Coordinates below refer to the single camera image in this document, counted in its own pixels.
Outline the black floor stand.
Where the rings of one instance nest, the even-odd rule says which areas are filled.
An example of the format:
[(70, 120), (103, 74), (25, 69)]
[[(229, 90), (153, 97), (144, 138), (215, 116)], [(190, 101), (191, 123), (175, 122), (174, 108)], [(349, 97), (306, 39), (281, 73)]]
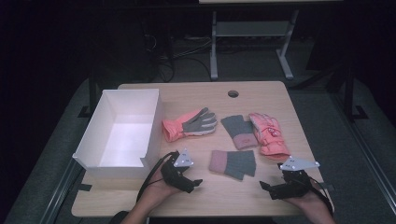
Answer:
[(91, 70), (91, 72), (89, 73), (88, 83), (89, 83), (89, 104), (84, 105), (81, 108), (78, 116), (80, 118), (90, 119), (96, 107), (96, 83), (95, 83), (95, 74), (93, 70)]
[(344, 102), (343, 111), (346, 118), (350, 122), (354, 122), (356, 119), (368, 119), (368, 116), (364, 109), (360, 105), (354, 105), (354, 72), (353, 63), (347, 62), (345, 65), (345, 87), (344, 87)]

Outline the pink padded ski glove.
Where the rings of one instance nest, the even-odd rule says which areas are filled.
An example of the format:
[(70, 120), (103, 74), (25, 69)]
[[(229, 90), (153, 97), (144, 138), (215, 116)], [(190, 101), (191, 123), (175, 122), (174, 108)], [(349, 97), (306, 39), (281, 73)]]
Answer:
[(253, 133), (261, 144), (261, 154), (270, 160), (285, 161), (290, 152), (277, 119), (260, 113), (250, 113), (248, 116), (253, 124)]

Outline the person's left hand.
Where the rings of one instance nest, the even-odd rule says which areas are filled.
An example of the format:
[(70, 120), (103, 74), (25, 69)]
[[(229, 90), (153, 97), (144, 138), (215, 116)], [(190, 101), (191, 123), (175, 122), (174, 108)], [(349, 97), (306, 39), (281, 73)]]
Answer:
[(180, 189), (167, 185), (163, 181), (162, 173), (156, 171), (148, 182), (148, 186), (143, 191), (139, 202), (155, 208), (177, 193), (180, 193)]

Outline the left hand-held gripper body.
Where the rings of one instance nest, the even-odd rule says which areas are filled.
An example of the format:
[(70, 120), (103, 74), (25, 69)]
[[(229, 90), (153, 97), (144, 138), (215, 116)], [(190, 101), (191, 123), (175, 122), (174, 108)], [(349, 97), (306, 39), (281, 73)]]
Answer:
[(171, 157), (161, 168), (164, 182), (169, 186), (186, 192), (187, 187), (192, 186), (192, 180), (185, 177), (183, 173), (193, 165), (194, 162), (186, 148), (181, 152), (172, 152)]

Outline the grey knit glove pink cuff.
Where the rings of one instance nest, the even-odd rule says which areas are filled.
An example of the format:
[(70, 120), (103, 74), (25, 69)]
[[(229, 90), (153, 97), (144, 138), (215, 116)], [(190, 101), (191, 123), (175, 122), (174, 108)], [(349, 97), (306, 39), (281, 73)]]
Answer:
[(258, 141), (253, 133), (252, 123), (250, 121), (244, 121), (242, 115), (230, 116), (222, 119), (220, 122), (238, 150), (256, 147), (258, 145)]
[(256, 160), (252, 150), (249, 151), (220, 151), (213, 150), (209, 163), (209, 170), (243, 180), (245, 175), (254, 176)]

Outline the grey metal stand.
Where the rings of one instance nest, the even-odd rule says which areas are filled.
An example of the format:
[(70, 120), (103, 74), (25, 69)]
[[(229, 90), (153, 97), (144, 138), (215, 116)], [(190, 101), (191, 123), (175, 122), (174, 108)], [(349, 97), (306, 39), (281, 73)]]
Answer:
[(288, 21), (218, 21), (217, 12), (212, 13), (210, 78), (219, 78), (217, 60), (217, 40), (220, 37), (283, 37), (281, 48), (276, 50), (276, 56), (286, 79), (293, 79), (286, 53), (296, 25), (299, 10), (294, 10)]

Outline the person's right hand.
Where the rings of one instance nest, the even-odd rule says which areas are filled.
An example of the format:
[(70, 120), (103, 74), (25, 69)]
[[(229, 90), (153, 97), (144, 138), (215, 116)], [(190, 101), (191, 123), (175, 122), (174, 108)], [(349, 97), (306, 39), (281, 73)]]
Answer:
[(305, 215), (308, 211), (327, 211), (327, 212), (329, 212), (328, 207), (325, 204), (325, 202), (323, 202), (319, 198), (319, 196), (316, 193), (314, 193), (312, 190), (309, 190), (302, 197), (285, 199), (285, 202), (291, 203), (291, 204), (297, 206), (299, 209), (301, 209), (303, 211), (303, 213)]

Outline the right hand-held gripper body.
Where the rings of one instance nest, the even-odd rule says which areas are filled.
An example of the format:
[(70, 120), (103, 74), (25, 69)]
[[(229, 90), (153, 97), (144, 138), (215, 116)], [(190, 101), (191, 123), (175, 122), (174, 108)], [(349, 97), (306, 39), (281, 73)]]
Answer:
[(279, 200), (304, 196), (312, 187), (310, 177), (305, 170), (319, 166), (318, 161), (289, 156), (285, 162), (278, 165), (285, 183), (272, 186), (274, 188), (272, 191), (278, 193)]

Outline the pink glove with grey palm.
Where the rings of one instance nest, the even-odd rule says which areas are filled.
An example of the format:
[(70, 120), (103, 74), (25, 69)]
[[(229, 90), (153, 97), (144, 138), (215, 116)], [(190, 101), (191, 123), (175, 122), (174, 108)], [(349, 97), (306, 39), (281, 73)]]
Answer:
[(163, 120), (163, 134), (167, 142), (188, 136), (200, 136), (216, 130), (217, 119), (207, 107), (191, 111), (177, 119)]

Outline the white box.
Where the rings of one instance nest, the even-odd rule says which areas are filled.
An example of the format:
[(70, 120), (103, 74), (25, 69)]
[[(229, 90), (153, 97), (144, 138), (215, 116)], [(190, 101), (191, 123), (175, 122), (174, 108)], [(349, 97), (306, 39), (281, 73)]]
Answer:
[(144, 178), (159, 159), (160, 91), (104, 90), (73, 158), (96, 178)]

